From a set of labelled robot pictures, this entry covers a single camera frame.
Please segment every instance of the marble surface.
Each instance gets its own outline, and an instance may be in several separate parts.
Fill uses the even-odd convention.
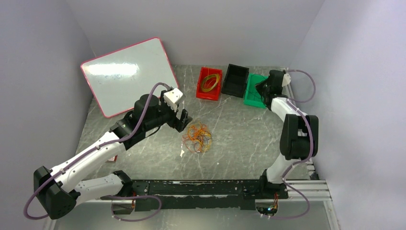
[[[167,125],[155,135],[139,142],[118,155],[116,162],[107,162],[86,179],[107,176],[123,170],[132,179],[258,179],[279,155],[282,120],[267,109],[243,104],[242,98],[221,94],[218,101],[198,99],[196,84],[202,66],[174,65],[180,90],[185,95],[189,116],[207,124],[213,143],[206,153],[191,153],[185,147],[180,156],[186,133],[178,133]],[[222,69],[227,66],[208,66]],[[251,73],[268,75],[271,67],[249,67]],[[124,114],[105,118],[96,100],[92,100],[79,141],[77,153],[100,138]],[[297,166],[288,179],[309,179],[305,165]]]

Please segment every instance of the white wall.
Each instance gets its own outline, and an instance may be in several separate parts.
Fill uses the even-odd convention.
[[[406,229],[406,2],[326,0],[291,68],[309,71],[316,167],[343,230]],[[293,91],[310,95],[293,75]]]
[[[96,55],[158,36],[174,64],[288,66],[324,0],[67,0]]]
[[[33,173],[75,154],[91,100],[79,67],[94,55],[64,0],[3,0],[0,28],[0,229],[42,229],[23,216]]]

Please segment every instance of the whiteboard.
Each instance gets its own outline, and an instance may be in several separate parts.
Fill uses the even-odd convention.
[[[81,69],[105,117],[132,109],[157,82],[179,86],[158,37],[85,61]],[[154,95],[165,89],[158,86]]]

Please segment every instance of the red border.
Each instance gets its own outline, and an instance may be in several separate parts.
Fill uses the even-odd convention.
[[[91,92],[92,92],[92,94],[93,94],[94,98],[96,99],[97,104],[99,105],[99,108],[100,108],[100,110],[101,110],[101,113],[103,114],[103,116],[104,116],[104,117],[106,117],[106,118],[111,118],[111,117],[113,117],[113,116],[119,115],[119,114],[124,113],[124,112],[127,112],[127,111],[129,111],[129,110],[132,110],[134,107],[129,108],[129,109],[127,109],[127,110],[124,110],[124,111],[122,111],[122,112],[119,112],[119,113],[117,113],[117,114],[111,115],[111,116],[106,116],[106,115],[104,114],[104,112],[103,112],[103,110],[102,110],[101,106],[100,106],[99,101],[97,100],[96,95],[94,95],[93,89],[92,89],[92,87],[90,86],[89,80],[88,80],[88,78],[86,77],[85,72],[83,71],[83,64],[85,64],[86,62],[93,61],[93,60],[95,60],[95,59],[98,59],[98,58],[101,58],[101,57],[107,56],[107,55],[109,55],[109,54],[115,53],[115,52],[117,52],[117,51],[120,51],[120,50],[123,50],[123,49],[127,49],[127,48],[129,48],[129,47],[132,47],[132,46],[135,46],[135,45],[138,45],[138,44],[141,44],[141,43],[147,42],[147,41],[152,40],[152,39],[158,39],[158,40],[159,40],[159,42],[161,43],[162,49],[164,50],[164,54],[165,54],[165,56],[166,56],[166,60],[168,60],[168,64],[169,64],[170,70],[172,71],[173,78],[175,78],[176,84],[178,85],[178,88],[179,88],[179,82],[178,82],[178,79],[176,79],[175,72],[174,72],[174,71],[173,71],[173,69],[172,69],[172,65],[171,65],[171,64],[170,64],[170,62],[169,62],[168,55],[166,54],[166,51],[165,51],[164,45],[162,44],[162,40],[161,40],[159,37],[152,37],[152,38],[150,38],[150,39],[148,39],[148,40],[145,40],[145,41],[142,41],[142,42],[138,42],[138,43],[132,44],[132,45],[130,45],[130,46],[126,46],[126,47],[124,47],[124,48],[117,49],[117,50],[112,51],[112,52],[110,52],[110,53],[103,54],[103,55],[101,55],[101,56],[98,56],[98,57],[95,57],[95,58],[89,59],[89,60],[87,60],[87,61],[82,62],[82,64],[80,65],[80,69],[82,70],[82,73],[83,73],[83,75],[85,76],[85,79],[86,79],[86,81],[88,82],[88,85],[89,85],[89,87],[90,87],[90,90],[91,90]]]

